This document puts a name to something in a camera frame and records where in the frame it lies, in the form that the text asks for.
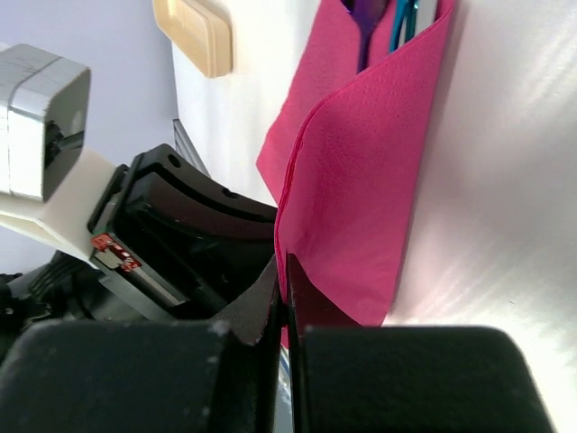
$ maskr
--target folded pink fabric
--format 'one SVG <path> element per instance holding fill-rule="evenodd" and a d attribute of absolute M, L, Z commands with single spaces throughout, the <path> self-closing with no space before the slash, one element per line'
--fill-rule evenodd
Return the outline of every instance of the folded pink fabric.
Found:
<path fill-rule="evenodd" d="M 287 253 L 337 307 L 379 325 L 398 283 L 418 166 L 454 0 L 388 54 L 394 2 L 356 75 L 359 31 L 339 0 L 322 0 L 258 168 L 279 203 L 276 253 Z"/>

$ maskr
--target blue utensil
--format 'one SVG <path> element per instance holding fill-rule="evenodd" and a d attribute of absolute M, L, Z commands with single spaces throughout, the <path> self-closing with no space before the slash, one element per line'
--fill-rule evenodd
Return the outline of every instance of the blue utensil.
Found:
<path fill-rule="evenodd" d="M 393 21 L 393 31 L 390 35 L 389 52 L 393 52 L 398 48 L 400 35 L 403 29 L 403 22 L 405 23 L 405 40 L 404 43 L 410 41 L 415 36 L 415 27 L 417 22 L 418 0 L 398 0 L 397 10 L 395 11 L 395 21 Z"/>
<path fill-rule="evenodd" d="M 361 46 L 357 63 L 357 72 L 361 72 L 368 66 L 371 36 L 385 14 L 389 0 L 341 0 L 341 3 L 349 11 L 361 32 Z"/>

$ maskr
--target screw hole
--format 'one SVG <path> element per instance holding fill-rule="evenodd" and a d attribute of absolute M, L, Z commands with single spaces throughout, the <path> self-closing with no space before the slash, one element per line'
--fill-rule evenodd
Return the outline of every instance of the screw hole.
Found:
<path fill-rule="evenodd" d="M 223 188 L 223 194 L 225 194 L 228 198 L 238 198 L 238 194 L 232 192 L 229 188 Z"/>
<path fill-rule="evenodd" d="M 174 155 L 169 155 L 169 161 L 172 165 L 174 165 L 177 169 L 180 168 L 180 161 L 179 159 L 174 156 Z"/>

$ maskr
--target spoon handle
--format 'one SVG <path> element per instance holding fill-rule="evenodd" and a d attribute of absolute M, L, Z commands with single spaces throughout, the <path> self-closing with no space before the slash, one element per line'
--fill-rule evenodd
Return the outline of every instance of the spoon handle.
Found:
<path fill-rule="evenodd" d="M 369 44 L 371 42 L 371 33 L 361 33 L 361 47 L 359 49 L 359 62 L 357 63 L 357 74 L 367 69 L 369 66 Z"/>

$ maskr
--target pink napkin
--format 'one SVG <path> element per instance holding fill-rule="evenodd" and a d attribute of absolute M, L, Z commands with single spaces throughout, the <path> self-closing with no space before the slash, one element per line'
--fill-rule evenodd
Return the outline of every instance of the pink napkin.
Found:
<path fill-rule="evenodd" d="M 279 203 L 276 253 L 286 255 L 362 325 L 380 325 L 398 283 L 418 166 L 454 0 L 388 53 L 395 2 L 356 75 L 359 31 L 339 0 L 322 0 L 307 48 L 258 168 Z"/>

